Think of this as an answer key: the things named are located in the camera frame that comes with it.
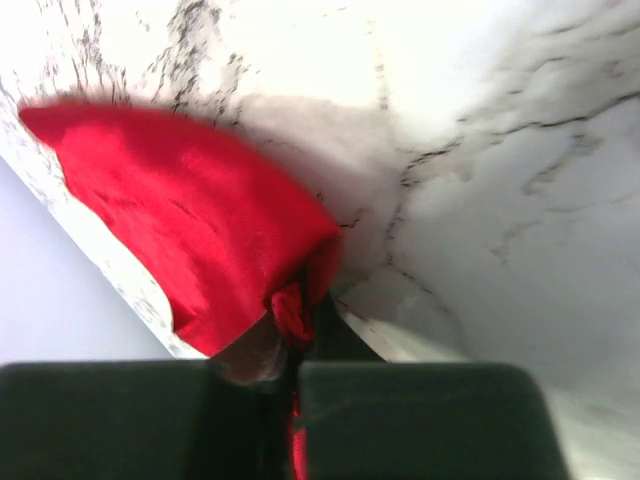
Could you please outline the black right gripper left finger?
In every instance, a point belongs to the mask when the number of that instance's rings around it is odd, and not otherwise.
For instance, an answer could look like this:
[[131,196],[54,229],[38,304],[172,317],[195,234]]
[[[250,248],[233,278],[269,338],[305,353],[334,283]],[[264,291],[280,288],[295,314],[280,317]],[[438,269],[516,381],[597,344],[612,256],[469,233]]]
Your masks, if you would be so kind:
[[209,361],[13,364],[1,370],[5,479],[288,479],[271,385]]

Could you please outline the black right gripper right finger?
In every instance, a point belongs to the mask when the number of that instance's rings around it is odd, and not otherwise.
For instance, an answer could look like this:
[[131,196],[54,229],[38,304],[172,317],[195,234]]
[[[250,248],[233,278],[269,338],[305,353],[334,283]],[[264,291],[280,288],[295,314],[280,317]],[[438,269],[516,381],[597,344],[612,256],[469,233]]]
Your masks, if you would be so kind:
[[340,317],[313,314],[299,369],[298,479],[566,479],[532,376],[500,363],[389,363]]

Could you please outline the red cloth napkin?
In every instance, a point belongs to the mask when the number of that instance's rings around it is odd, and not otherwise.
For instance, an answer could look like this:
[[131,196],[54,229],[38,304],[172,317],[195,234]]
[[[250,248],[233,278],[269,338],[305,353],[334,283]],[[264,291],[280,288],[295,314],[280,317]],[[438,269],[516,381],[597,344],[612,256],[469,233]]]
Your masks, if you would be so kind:
[[298,479],[295,370],[341,260],[333,218],[263,155],[182,116],[59,101],[19,117],[55,152],[71,195],[158,282],[171,336],[225,378],[274,388]]

